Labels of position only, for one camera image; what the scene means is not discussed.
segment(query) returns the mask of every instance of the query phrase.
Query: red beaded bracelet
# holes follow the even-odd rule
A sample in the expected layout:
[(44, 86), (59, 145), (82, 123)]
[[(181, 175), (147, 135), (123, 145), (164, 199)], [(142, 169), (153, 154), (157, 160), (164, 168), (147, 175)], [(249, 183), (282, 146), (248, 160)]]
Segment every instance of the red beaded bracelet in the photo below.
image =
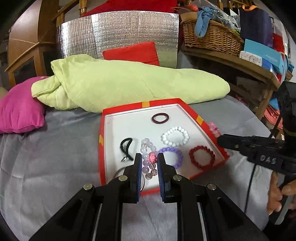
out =
[[(207, 164), (207, 165), (204, 165), (202, 166), (201, 164), (199, 164), (196, 160), (195, 160), (195, 157), (194, 157), (194, 152), (198, 151), (199, 149), (201, 150), (205, 150), (207, 153), (209, 153), (211, 155), (211, 160), (210, 160), (210, 163)], [(207, 148), (206, 146), (196, 146), (194, 148), (192, 148), (190, 151), (189, 151), (189, 156), (190, 156), (190, 159), (191, 159), (191, 162), (192, 164), (194, 164), (197, 168), (200, 168), (204, 171), (206, 170), (209, 170), (214, 162), (215, 162), (215, 154), (213, 151), (211, 151), (209, 148)]]

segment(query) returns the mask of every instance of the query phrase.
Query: hand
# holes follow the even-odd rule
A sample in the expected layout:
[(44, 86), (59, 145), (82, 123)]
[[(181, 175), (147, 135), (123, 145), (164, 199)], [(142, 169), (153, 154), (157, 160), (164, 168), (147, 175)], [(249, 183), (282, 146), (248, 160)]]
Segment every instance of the hand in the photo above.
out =
[[(267, 203), (267, 213), (272, 214), (273, 211), (279, 212), (281, 210), (281, 199), (283, 195), (290, 196), (296, 194), (296, 180), (288, 183), (282, 188), (282, 191), (277, 187), (278, 175), (276, 172), (272, 172), (270, 179), (270, 186), (268, 192), (268, 203)], [(293, 199), (290, 209), (296, 209), (296, 198)]]

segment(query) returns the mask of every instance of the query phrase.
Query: white beaded bracelet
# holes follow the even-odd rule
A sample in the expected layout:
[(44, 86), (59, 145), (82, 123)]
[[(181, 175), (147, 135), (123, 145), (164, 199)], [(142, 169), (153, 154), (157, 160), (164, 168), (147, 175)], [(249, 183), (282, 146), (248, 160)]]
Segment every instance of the white beaded bracelet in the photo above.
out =
[[(168, 135), (170, 135), (173, 131), (179, 131), (182, 133), (184, 139), (182, 142), (172, 142), (168, 140)], [(189, 135), (188, 132), (186, 130), (184, 130), (182, 127), (173, 127), (171, 129), (169, 129), (166, 133), (162, 134), (161, 136), (161, 141), (163, 142), (163, 144), (171, 146), (171, 147), (178, 147), (178, 146), (183, 146), (186, 145), (187, 142), (189, 141)]]

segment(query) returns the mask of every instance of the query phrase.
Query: maroon bracelet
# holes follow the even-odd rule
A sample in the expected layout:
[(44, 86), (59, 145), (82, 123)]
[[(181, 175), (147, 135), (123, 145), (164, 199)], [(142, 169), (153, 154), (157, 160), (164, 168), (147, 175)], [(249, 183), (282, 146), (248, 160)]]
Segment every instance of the maroon bracelet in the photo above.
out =
[[(157, 121), (157, 120), (155, 120), (155, 117), (157, 117), (157, 116), (165, 116), (165, 120), (163, 120), (163, 121)], [(166, 123), (168, 121), (168, 119), (169, 119), (169, 116), (166, 113), (158, 113), (158, 114), (155, 114), (154, 116), (152, 116), (152, 118), (151, 118), (151, 120), (155, 124), (163, 124), (163, 123)]]
[[(201, 150), (205, 150), (207, 153), (210, 154), (210, 156), (211, 156), (211, 160), (210, 160), (210, 163), (209, 163), (209, 164), (207, 164), (207, 165), (203, 165), (203, 166), (202, 166), (201, 164), (199, 164), (199, 163), (195, 160), (194, 152), (198, 151), (199, 149), (201, 149)], [(215, 162), (215, 154), (214, 154), (214, 152), (211, 151), (211, 150), (210, 150), (209, 148), (207, 148), (206, 146), (196, 146), (196, 147), (192, 148), (192, 149), (189, 151), (189, 156), (190, 156), (190, 159), (191, 159), (192, 164), (194, 164), (197, 168), (200, 168), (200, 169), (202, 169), (202, 170), (204, 170), (204, 171), (209, 170), (209, 169), (213, 166), (213, 164), (214, 164), (214, 162)]]

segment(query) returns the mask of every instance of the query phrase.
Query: metal bolt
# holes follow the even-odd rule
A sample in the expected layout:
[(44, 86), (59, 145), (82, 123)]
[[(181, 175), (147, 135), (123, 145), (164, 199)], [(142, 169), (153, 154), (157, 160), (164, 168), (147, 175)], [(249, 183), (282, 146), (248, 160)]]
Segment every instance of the metal bolt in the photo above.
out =
[(92, 184), (85, 184), (85, 185), (83, 186), (83, 189), (84, 189), (85, 191), (91, 190), (91, 188), (92, 188)]
[(180, 175), (175, 175), (175, 176), (173, 176), (173, 179), (174, 179), (175, 181), (181, 181), (182, 176), (180, 176)]
[(118, 177), (119, 181), (124, 182), (128, 179), (128, 177), (126, 175), (121, 175)]
[(208, 187), (208, 189), (210, 189), (210, 190), (215, 190), (215, 189), (217, 188), (217, 186), (216, 186), (215, 184), (213, 184), (213, 183), (209, 183), (209, 184), (207, 185), (207, 187)]

